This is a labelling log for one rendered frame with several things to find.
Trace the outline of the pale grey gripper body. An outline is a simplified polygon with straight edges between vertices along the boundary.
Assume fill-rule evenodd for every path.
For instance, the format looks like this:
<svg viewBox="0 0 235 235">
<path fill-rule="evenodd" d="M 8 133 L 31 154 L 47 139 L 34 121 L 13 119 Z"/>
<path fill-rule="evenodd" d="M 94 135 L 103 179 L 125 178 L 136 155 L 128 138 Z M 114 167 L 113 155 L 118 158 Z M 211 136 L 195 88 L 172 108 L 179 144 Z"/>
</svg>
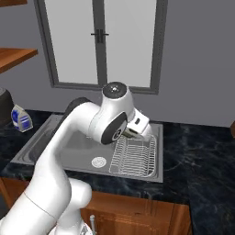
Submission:
<svg viewBox="0 0 235 235">
<path fill-rule="evenodd" d="M 148 124 L 147 127 L 141 133 L 138 133 L 133 129 L 126 128 L 125 131 L 123 132 L 123 135 L 129 139 L 149 141 L 152 135 L 151 125 Z"/>
</svg>

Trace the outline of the grey steel sink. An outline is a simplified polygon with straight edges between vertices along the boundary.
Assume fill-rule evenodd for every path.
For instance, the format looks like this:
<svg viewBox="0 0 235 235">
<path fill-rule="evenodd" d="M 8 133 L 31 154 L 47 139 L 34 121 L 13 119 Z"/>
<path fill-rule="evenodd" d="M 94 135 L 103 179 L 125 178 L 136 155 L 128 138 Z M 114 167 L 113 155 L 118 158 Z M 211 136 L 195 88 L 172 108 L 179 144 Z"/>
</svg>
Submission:
<svg viewBox="0 0 235 235">
<path fill-rule="evenodd" d="M 62 166 L 65 170 L 75 172 L 96 173 L 161 183 L 163 181 L 163 126 L 153 123 L 151 128 L 152 136 L 157 140 L 156 174 L 154 176 L 141 178 L 110 173 L 109 166 L 117 141 L 109 145 L 102 145 L 79 131 L 73 133 L 68 143 L 61 150 Z"/>
</svg>

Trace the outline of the grey framed window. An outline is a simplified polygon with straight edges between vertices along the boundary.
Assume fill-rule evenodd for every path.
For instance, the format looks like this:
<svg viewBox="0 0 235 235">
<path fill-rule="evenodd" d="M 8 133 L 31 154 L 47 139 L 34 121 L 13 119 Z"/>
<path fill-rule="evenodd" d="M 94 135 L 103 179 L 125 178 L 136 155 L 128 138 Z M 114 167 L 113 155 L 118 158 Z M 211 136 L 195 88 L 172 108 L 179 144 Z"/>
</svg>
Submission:
<svg viewBox="0 0 235 235">
<path fill-rule="evenodd" d="M 34 0 L 54 88 L 159 93 L 168 0 Z M 104 43 L 91 33 L 103 29 Z"/>
</svg>

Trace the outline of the blue and white carton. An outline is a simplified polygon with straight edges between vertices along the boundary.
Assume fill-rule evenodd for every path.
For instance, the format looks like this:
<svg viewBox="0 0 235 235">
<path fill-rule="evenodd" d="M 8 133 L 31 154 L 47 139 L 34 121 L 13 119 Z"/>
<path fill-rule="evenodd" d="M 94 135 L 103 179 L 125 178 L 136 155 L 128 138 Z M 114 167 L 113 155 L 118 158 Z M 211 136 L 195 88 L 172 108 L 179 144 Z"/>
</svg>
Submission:
<svg viewBox="0 0 235 235">
<path fill-rule="evenodd" d="M 21 106 L 14 105 L 11 111 L 11 118 L 14 127 L 20 132 L 26 132 L 33 128 L 30 115 Z"/>
</svg>

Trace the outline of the dark round appliance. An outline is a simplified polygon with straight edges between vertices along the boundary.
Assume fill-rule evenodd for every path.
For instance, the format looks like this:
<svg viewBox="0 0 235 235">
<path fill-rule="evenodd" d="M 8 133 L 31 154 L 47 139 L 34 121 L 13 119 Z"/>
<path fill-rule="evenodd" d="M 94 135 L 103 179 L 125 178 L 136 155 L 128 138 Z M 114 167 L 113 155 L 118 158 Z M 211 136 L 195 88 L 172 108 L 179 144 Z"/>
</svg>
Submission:
<svg viewBox="0 0 235 235">
<path fill-rule="evenodd" d="M 14 107 L 12 96 L 9 91 L 0 87 L 0 127 L 11 121 L 11 111 Z"/>
</svg>

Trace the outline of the wooden wall shelf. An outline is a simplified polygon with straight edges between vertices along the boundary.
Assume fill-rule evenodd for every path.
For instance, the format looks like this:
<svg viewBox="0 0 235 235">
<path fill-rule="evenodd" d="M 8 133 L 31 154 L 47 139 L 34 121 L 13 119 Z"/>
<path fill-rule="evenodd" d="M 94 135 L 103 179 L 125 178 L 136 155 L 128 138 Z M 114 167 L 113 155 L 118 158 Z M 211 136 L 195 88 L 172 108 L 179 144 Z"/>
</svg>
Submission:
<svg viewBox="0 0 235 235">
<path fill-rule="evenodd" d="M 0 0 L 0 7 L 20 6 L 28 3 L 28 0 Z"/>
<path fill-rule="evenodd" d="M 6 72 L 37 54 L 36 49 L 0 48 L 0 73 Z"/>
</svg>

